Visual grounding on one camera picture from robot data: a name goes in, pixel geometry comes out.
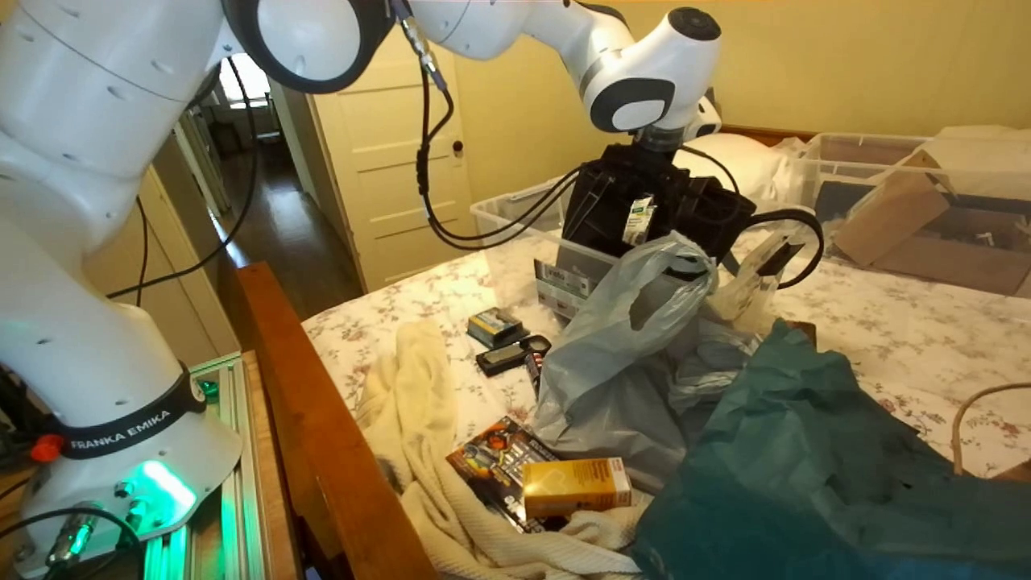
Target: door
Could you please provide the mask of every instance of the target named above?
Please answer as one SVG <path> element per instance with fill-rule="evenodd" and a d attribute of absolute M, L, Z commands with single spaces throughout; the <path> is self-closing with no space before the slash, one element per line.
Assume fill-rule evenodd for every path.
<path fill-rule="evenodd" d="M 452 55 L 439 55 L 439 63 L 455 80 Z M 440 113 L 443 101 L 433 89 L 433 122 Z M 423 80 L 405 37 L 394 31 L 356 85 L 316 96 L 316 116 L 364 287 L 374 289 L 455 257 L 426 224 L 417 188 Z M 447 230 L 475 232 L 462 150 L 462 116 L 455 113 L 428 154 L 433 206 Z"/>

